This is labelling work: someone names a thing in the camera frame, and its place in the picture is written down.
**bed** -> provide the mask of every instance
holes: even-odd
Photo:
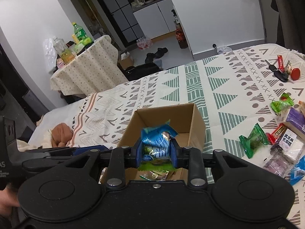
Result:
[[[269,64],[277,64],[277,55],[282,55],[284,62],[289,59],[303,73],[294,84],[282,83],[269,70]],[[265,132],[272,132],[277,123],[269,104],[277,101],[283,92],[296,104],[305,100],[302,57],[276,44],[264,44],[161,71],[49,112],[30,143],[39,145],[45,130],[65,122],[74,130],[68,142],[70,147],[101,144],[114,148],[138,108],[193,102],[206,124],[204,153],[224,149],[261,166],[269,156],[269,148],[261,147],[248,159],[238,137],[248,136],[256,123]],[[207,176],[213,182],[210,170]],[[294,186],[295,203],[288,216],[300,228],[305,228],[304,184],[305,178]]]

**polka dot tablecloth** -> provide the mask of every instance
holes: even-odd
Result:
[[[104,35],[51,77],[51,89],[64,95],[102,92],[127,82],[117,67],[118,50]]]

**green plastic bottle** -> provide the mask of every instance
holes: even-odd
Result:
[[[88,38],[88,35],[86,34],[83,27],[77,25],[76,22],[73,22],[72,25],[74,27],[74,34],[76,35],[76,37],[79,41],[84,40],[85,38]]]

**person's hand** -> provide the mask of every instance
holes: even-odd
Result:
[[[0,215],[9,217],[13,207],[19,207],[17,191],[7,186],[4,190],[0,190]]]

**car key fob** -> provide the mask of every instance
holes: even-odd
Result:
[[[289,74],[282,73],[278,68],[275,67],[275,65],[269,65],[269,69],[274,73],[275,77],[279,79],[280,81],[287,83]]]

